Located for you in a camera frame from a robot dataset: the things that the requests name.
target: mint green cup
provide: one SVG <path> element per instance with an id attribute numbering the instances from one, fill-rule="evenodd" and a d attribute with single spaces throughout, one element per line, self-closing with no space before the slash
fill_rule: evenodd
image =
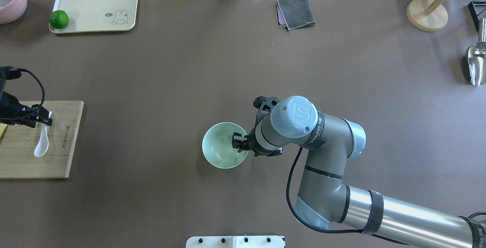
<path id="1" fill-rule="evenodd" d="M 248 151 L 238 153 L 238 150 L 232 147 L 233 132 L 246 135 L 244 129 L 232 122 L 220 122 L 206 132 L 203 138 L 203 154 L 210 164 L 217 168 L 229 169 L 243 163 Z"/>

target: folded towel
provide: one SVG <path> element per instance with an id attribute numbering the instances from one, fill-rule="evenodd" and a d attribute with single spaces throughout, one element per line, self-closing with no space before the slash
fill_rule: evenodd
<path id="1" fill-rule="evenodd" d="M 316 23 L 309 0 L 277 0 L 276 5 L 278 23 L 283 28 L 295 30 Z"/>

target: white tray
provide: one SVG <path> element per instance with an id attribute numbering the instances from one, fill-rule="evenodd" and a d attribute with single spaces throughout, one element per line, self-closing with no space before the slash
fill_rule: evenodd
<path id="1" fill-rule="evenodd" d="M 139 0 L 56 0 L 52 11 L 62 9 L 68 14 L 65 28 L 53 28 L 54 33 L 126 31 L 135 26 Z"/>

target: green fruit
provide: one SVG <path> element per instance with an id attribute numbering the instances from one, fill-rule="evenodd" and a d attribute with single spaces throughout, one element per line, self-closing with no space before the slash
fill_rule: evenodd
<path id="1" fill-rule="evenodd" d="M 65 28 L 69 24 L 69 17 L 65 11 L 58 9 L 51 13 L 49 22 L 53 28 Z"/>

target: pink bowl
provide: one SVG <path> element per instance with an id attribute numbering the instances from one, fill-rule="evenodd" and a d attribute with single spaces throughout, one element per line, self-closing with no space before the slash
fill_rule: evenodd
<path id="1" fill-rule="evenodd" d="M 11 23 L 23 15 L 27 8 L 27 0 L 12 0 L 0 9 L 0 24 Z"/>

